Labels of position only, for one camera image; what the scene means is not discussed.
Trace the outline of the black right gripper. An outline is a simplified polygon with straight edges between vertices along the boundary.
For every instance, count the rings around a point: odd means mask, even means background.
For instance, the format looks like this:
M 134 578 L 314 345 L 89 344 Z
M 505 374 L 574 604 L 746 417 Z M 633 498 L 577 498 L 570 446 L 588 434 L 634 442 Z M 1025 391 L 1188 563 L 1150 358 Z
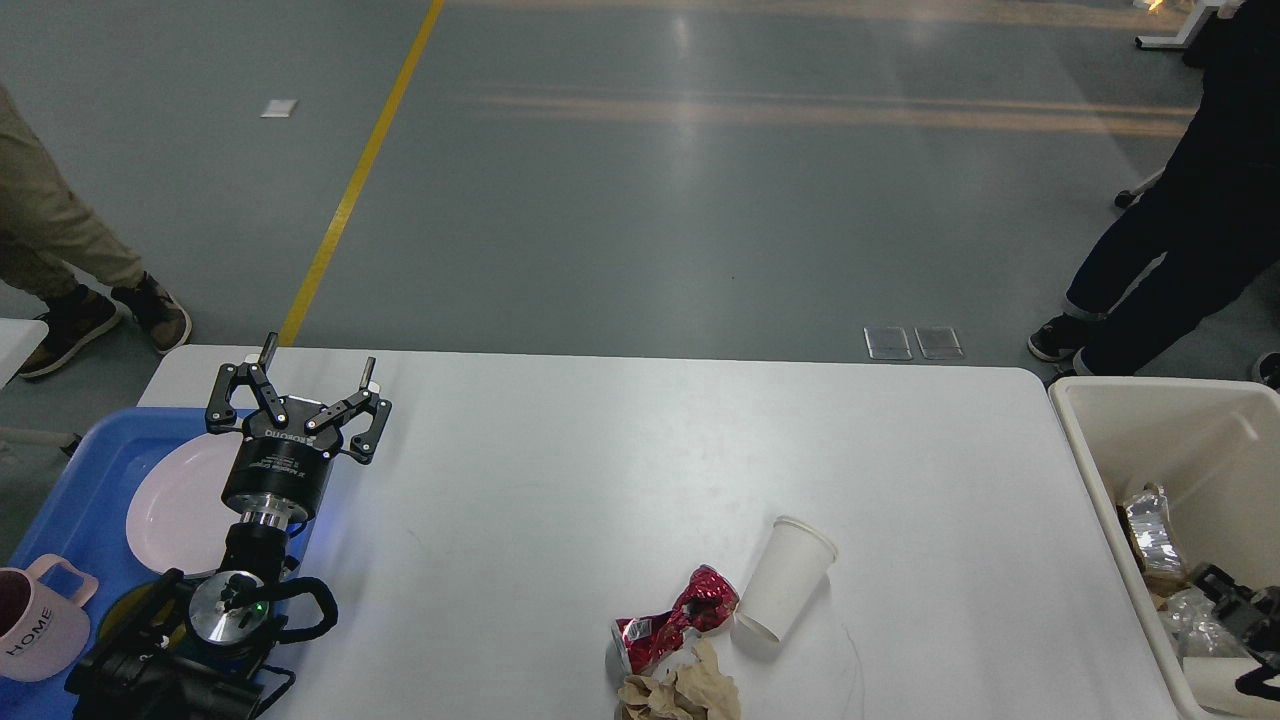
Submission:
M 1272 702 L 1280 689 L 1271 684 L 1279 670 L 1279 588 L 1256 591 L 1235 582 L 1217 565 L 1201 562 L 1192 570 L 1192 584 L 1212 603 L 1212 615 L 1222 626 L 1247 626 L 1242 643 L 1262 665 L 1240 675 L 1235 691 Z

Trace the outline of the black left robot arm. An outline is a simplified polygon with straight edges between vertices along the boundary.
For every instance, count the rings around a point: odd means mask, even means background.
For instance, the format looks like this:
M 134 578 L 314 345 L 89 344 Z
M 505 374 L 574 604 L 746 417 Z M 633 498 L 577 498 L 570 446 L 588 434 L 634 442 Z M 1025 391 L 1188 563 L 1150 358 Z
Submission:
M 206 430 L 237 438 L 221 502 L 237 519 L 211 571 L 173 568 L 70 670 L 74 719 L 257 719 L 296 674 L 269 662 L 280 644 L 315 641 L 339 620 L 323 580 L 297 574 L 294 527 L 321 507 L 339 456 L 367 465 L 390 416 L 369 357 L 358 387 L 320 402 L 280 395 L 268 370 L 279 341 L 219 368 Z

